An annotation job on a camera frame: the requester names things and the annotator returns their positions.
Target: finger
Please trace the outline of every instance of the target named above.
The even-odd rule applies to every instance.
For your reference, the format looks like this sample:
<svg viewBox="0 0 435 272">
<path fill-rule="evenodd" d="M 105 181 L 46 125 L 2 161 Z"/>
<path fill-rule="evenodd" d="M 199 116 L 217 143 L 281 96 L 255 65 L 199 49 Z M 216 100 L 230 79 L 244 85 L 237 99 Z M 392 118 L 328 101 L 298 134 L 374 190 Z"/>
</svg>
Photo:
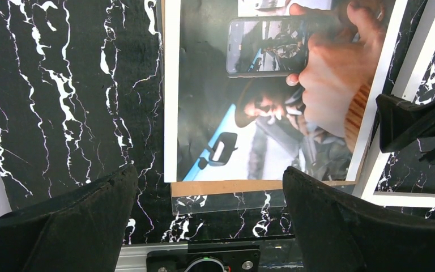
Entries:
<svg viewBox="0 0 435 272">
<path fill-rule="evenodd" d="M 289 7 L 289 14 L 290 15 L 304 15 L 308 13 L 310 8 L 303 7 L 299 4 L 292 4 L 291 7 Z"/>
<path fill-rule="evenodd" d="M 356 1 L 349 3 L 348 17 L 357 27 L 361 40 L 367 43 L 381 32 L 381 24 L 374 14 L 366 7 L 360 7 Z"/>
<path fill-rule="evenodd" d="M 334 40 L 340 43 L 350 43 L 354 39 L 355 35 L 356 35 L 356 31 L 353 31 L 350 28 L 345 27 L 341 32 L 339 32 L 336 35 Z"/>
<path fill-rule="evenodd" d="M 291 74 L 287 76 L 286 83 L 291 87 L 296 86 L 299 83 L 299 74 Z"/>
<path fill-rule="evenodd" d="M 330 34 L 327 32 L 318 32 L 312 34 L 308 40 L 309 51 L 315 52 L 320 46 L 329 44 L 331 42 L 329 37 Z"/>
<path fill-rule="evenodd" d="M 320 82 L 320 73 L 316 70 L 318 65 L 310 59 L 306 68 L 299 74 L 299 84 L 304 88 L 304 92 L 301 95 L 302 102 L 307 106 L 306 101 L 304 100 L 304 94 L 309 93 L 306 91 L 308 88 L 315 88 L 316 84 Z"/>
</svg>

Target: white marble vein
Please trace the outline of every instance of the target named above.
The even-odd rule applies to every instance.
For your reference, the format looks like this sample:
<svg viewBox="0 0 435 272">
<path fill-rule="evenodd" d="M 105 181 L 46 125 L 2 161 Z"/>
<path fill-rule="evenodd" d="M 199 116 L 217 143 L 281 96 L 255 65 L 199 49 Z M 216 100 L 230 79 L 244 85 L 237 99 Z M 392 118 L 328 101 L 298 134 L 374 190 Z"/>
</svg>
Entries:
<svg viewBox="0 0 435 272">
<path fill-rule="evenodd" d="M 87 167 L 87 171 L 86 171 L 86 183 L 91 183 L 89 173 L 91 171 L 92 162 L 84 155 L 84 150 L 79 146 L 79 142 L 81 141 L 82 135 L 84 133 L 83 127 L 85 127 L 87 129 L 87 132 L 88 132 L 89 136 L 91 137 L 91 140 L 94 138 L 94 135 L 92 134 L 91 128 L 87 125 L 87 111 L 84 108 L 82 102 L 79 100 L 77 90 L 73 85 L 73 73 L 71 72 L 71 67 L 70 67 L 71 63 L 67 59 L 67 47 L 69 46 L 69 42 L 71 41 L 71 24 L 69 23 L 70 13 L 69 13 L 69 10 L 66 8 L 65 4 L 66 4 L 66 1 L 62 2 L 62 8 L 66 11 L 67 41 L 66 41 L 66 44 L 63 46 L 61 53 L 62 53 L 62 59 L 66 62 L 67 72 L 69 75 L 69 77 L 67 79 L 67 85 L 71 89 L 71 92 L 69 93 L 69 101 L 75 108 L 75 103 L 72 100 L 72 98 L 75 98 L 77 103 L 79 103 L 79 105 L 82 109 L 83 115 L 84 115 L 84 121 L 81 122 L 81 121 L 76 120 L 77 123 L 79 124 L 79 137 L 74 141 L 74 144 L 75 144 L 76 149 L 80 150 L 82 158 L 88 163 L 88 167 Z"/>
<path fill-rule="evenodd" d="M 261 220 L 253 227 L 254 237 L 261 237 L 267 234 L 267 227 L 271 224 L 272 219 L 269 216 L 269 207 L 271 201 L 271 194 L 264 192 L 266 200 L 261 208 Z"/>
<path fill-rule="evenodd" d="M 192 236 L 189 236 L 189 220 L 193 218 L 190 214 L 179 215 L 177 213 L 174 220 L 171 221 L 169 229 L 163 233 L 161 237 L 161 242 L 180 242 L 180 241 L 190 241 L 195 237 L 201 227 L 204 225 L 204 221 L 200 222 L 196 228 L 196 231 Z"/>
<path fill-rule="evenodd" d="M 35 88 L 34 86 L 31 84 L 31 82 L 29 81 L 29 78 L 27 77 L 27 75 L 25 75 L 22 71 L 21 71 L 21 67 L 20 67 L 20 57 L 19 57 L 19 49 L 18 49 L 18 45 L 17 45 L 17 39 L 16 39 L 16 35 L 12 32 L 11 30 L 11 3 L 14 4 L 15 6 L 19 7 L 19 11 L 22 15 L 24 15 L 25 19 L 24 22 L 29 24 L 30 26 L 32 26 L 32 38 L 35 40 L 36 42 L 36 50 L 38 52 L 38 54 L 42 55 L 44 57 L 45 60 L 45 54 L 43 51 L 43 48 L 48 48 L 48 46 L 42 45 L 40 44 L 40 39 L 41 39 L 41 35 L 39 33 L 39 30 L 37 29 L 35 23 L 34 23 L 34 18 L 33 16 L 29 16 L 25 10 L 25 4 L 21 1 L 21 0 L 9 0 L 7 2 L 7 7 L 8 7 L 8 17 L 7 19 L 5 19 L 6 21 L 6 28 L 9 31 L 9 34 L 12 37 L 12 41 L 14 42 L 14 50 L 15 50 L 15 54 L 16 54 L 16 60 L 18 62 L 18 71 L 20 76 L 25 80 L 25 82 L 27 83 L 27 85 L 29 86 L 29 100 L 30 100 L 30 104 L 29 104 L 29 108 L 31 110 L 31 112 L 36 116 L 36 118 L 39 120 L 37 122 L 37 127 L 39 128 L 39 130 L 41 131 L 41 135 L 42 135 L 42 140 L 43 140 L 43 146 L 44 146 L 44 150 L 46 152 L 46 168 L 42 171 L 42 177 L 45 179 L 44 175 L 47 173 L 47 171 L 49 170 L 49 149 L 48 149 L 48 145 L 47 145 L 47 136 L 44 133 L 44 129 L 42 128 L 42 123 L 43 120 L 41 118 L 41 116 L 36 112 L 35 110 L 35 106 L 36 106 L 36 102 L 33 99 L 33 95 L 35 93 Z"/>
<path fill-rule="evenodd" d="M 234 235 L 229 235 L 229 238 L 231 238 L 231 239 L 239 238 L 239 235 L 241 234 L 242 230 L 244 230 L 244 226 L 246 226 L 246 222 L 244 219 L 244 214 L 246 213 L 246 210 L 247 209 L 239 210 L 239 208 L 238 208 L 237 214 L 239 215 L 239 219 L 241 219 L 241 227 Z"/>
<path fill-rule="evenodd" d="M 131 242 L 131 237 L 132 237 L 134 231 L 136 231 L 136 220 L 134 220 L 133 218 L 130 218 L 130 219 L 127 221 L 127 226 L 126 226 L 126 228 L 131 228 L 131 231 L 129 232 L 129 235 L 127 236 L 127 244 L 128 244 L 128 245 L 131 245 L 131 244 L 132 244 L 132 242 Z"/>
<path fill-rule="evenodd" d="M 290 219 L 290 215 L 287 212 L 284 212 L 284 209 L 281 211 L 281 219 L 279 220 L 279 225 L 281 226 L 281 230 L 283 233 L 289 233 L 292 227 L 292 221 Z"/>
<path fill-rule="evenodd" d="M 135 83 L 134 83 L 134 85 L 133 85 L 133 89 L 139 84 L 139 83 L 141 83 L 141 82 L 143 82 L 143 81 L 147 81 L 147 80 L 149 80 L 149 79 L 151 79 L 151 78 L 153 78 L 153 77 L 155 77 L 156 75 L 157 75 L 157 71 L 159 70 L 159 62 L 160 62 L 160 60 L 161 60 L 161 51 L 162 51 L 162 49 L 163 49 L 163 39 L 162 39 L 162 36 L 161 36 L 161 33 L 159 32 L 159 31 L 157 31 L 156 30 L 156 26 L 155 26 L 155 24 L 156 24 L 156 19 L 154 18 L 154 7 L 156 7 L 156 0 L 146 0 L 145 2 L 144 2 L 144 8 L 145 8 L 145 10 L 146 10 L 146 14 L 147 14 L 147 16 L 149 17 L 149 21 L 150 21 L 150 23 L 149 23 L 149 28 L 148 28 L 148 30 L 149 30 L 149 33 L 151 33 L 152 35 L 157 35 L 158 37 L 159 37 L 159 50 L 157 51 L 157 59 L 156 59 L 156 69 L 155 69 L 155 71 L 154 71 L 154 74 L 152 74 L 152 75 L 149 75 L 148 77 L 146 77 L 146 78 L 143 78 L 143 79 L 140 79 L 140 80 L 138 80 L 138 81 L 136 81 Z"/>
<path fill-rule="evenodd" d="M 119 115 L 119 92 L 118 92 L 118 82 L 116 81 L 116 69 L 118 64 L 118 54 L 119 49 L 116 46 L 116 32 L 112 27 L 113 24 L 113 14 L 122 9 L 120 14 L 122 14 L 122 24 L 124 25 L 126 17 L 124 4 L 118 0 L 110 0 L 109 6 L 106 8 L 106 19 L 104 20 L 104 30 L 106 32 L 106 38 L 101 46 L 101 70 L 108 74 L 113 82 L 110 86 L 106 88 L 106 107 L 108 109 L 109 115 L 111 115 L 114 123 L 114 135 L 117 138 L 119 148 L 121 150 L 121 156 L 125 163 L 130 163 L 129 149 L 133 148 L 133 140 L 131 139 L 131 134 L 127 129 L 124 120 Z M 113 57 L 110 58 L 106 55 L 106 50 L 113 53 Z"/>
<path fill-rule="evenodd" d="M 143 192 L 146 190 L 147 188 L 147 178 L 146 178 L 146 173 L 152 169 L 152 166 L 154 165 L 154 161 L 156 160 L 156 152 L 154 152 L 152 154 L 152 162 L 151 165 L 148 168 L 143 169 L 138 176 L 138 179 L 140 179 L 141 177 L 144 178 L 144 187 L 141 188 L 140 186 L 138 186 L 138 190 L 139 190 L 139 194 L 137 196 L 137 204 L 139 206 L 139 208 L 143 211 L 144 215 L 146 216 L 147 220 L 149 221 L 149 224 L 151 225 L 151 228 L 144 234 L 144 239 L 145 239 L 145 243 L 147 243 L 147 235 L 154 230 L 154 224 L 152 222 L 151 217 L 147 214 L 147 212 L 145 211 L 145 209 L 143 208 L 141 202 L 140 202 L 140 197 L 142 196 Z"/>
<path fill-rule="evenodd" d="M 401 43 L 401 39 L 403 38 L 403 34 L 401 33 L 401 31 L 398 32 L 398 37 L 396 38 L 396 44 L 394 45 L 394 50 L 393 50 L 393 56 L 391 57 L 391 64 L 389 66 L 389 70 L 387 73 L 387 78 L 388 80 L 393 84 L 394 86 L 394 79 L 391 78 L 391 71 L 393 70 L 394 67 L 394 59 L 396 58 L 396 48 L 398 48 L 399 44 Z"/>
</svg>

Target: smartphone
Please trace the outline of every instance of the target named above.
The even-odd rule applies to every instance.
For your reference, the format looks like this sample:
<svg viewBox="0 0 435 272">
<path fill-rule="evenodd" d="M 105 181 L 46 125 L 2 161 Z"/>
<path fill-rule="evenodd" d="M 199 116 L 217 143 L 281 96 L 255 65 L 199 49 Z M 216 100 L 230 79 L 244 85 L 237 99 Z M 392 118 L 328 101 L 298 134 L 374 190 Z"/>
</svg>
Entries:
<svg viewBox="0 0 435 272">
<path fill-rule="evenodd" d="M 279 9 L 286 6 L 288 0 L 244 0 L 256 10 Z"/>
<path fill-rule="evenodd" d="M 229 24 L 226 70 L 230 78 L 285 77 L 308 61 L 305 16 L 242 17 Z"/>
</svg>

